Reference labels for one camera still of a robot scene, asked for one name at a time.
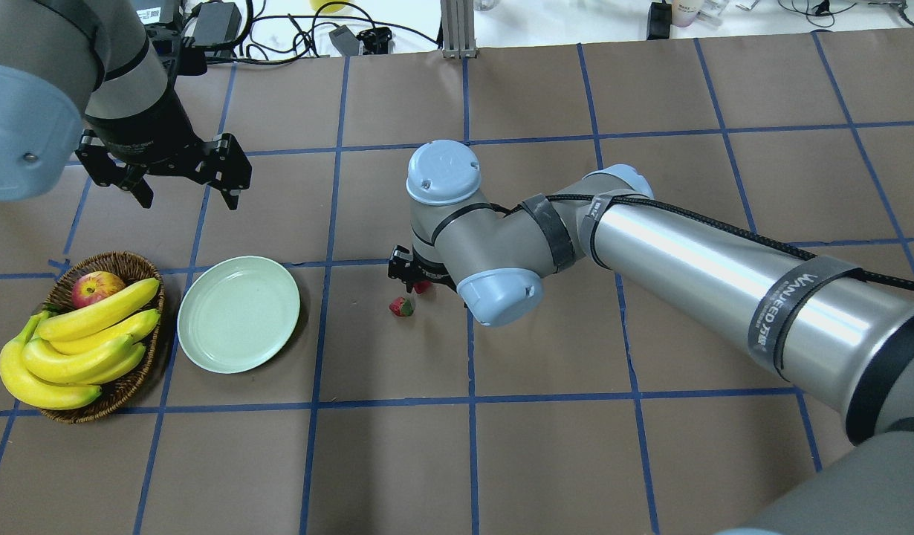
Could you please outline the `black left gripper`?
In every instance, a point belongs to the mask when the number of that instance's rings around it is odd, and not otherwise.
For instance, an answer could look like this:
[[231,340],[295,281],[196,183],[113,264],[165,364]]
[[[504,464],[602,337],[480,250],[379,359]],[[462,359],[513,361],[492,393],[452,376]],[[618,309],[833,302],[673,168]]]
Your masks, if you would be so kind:
[[198,140],[182,146],[174,155],[152,163],[120,165],[96,132],[81,133],[74,156],[91,180],[100,187],[117,187],[144,208],[151,209],[154,193],[147,175],[185,177],[198,185],[219,190],[229,210],[239,208],[241,190],[249,189],[253,167],[232,133],[221,133],[210,141]]

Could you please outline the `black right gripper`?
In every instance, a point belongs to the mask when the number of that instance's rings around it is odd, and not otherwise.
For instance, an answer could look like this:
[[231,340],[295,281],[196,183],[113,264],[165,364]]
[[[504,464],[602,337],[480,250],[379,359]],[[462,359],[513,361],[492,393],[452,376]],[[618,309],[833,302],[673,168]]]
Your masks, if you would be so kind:
[[401,281],[408,294],[413,294],[412,285],[422,280],[429,280],[434,285],[442,285],[456,292],[456,284],[442,263],[427,260],[417,251],[412,252],[403,246],[395,246],[390,254],[388,277]]

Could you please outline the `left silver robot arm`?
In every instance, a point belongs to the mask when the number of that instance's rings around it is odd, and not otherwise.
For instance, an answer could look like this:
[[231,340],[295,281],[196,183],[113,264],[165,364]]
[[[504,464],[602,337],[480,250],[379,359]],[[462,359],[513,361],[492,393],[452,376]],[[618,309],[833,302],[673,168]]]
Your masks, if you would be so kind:
[[0,202],[50,192],[76,156],[97,186],[145,209],[146,177],[167,176],[212,187],[235,210],[252,165],[230,133],[196,135],[175,81],[243,39],[153,37],[130,1],[0,1]]

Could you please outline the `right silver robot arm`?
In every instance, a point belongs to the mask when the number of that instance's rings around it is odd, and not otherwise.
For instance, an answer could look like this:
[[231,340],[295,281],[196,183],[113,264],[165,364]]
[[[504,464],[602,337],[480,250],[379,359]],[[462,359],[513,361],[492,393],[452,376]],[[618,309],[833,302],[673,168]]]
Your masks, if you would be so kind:
[[390,278],[446,285],[502,326],[580,259],[626,276],[842,417],[852,451],[733,534],[914,534],[914,302],[892,293],[914,281],[658,201],[627,165],[513,209],[481,183],[463,143],[413,153],[412,246],[390,254]]

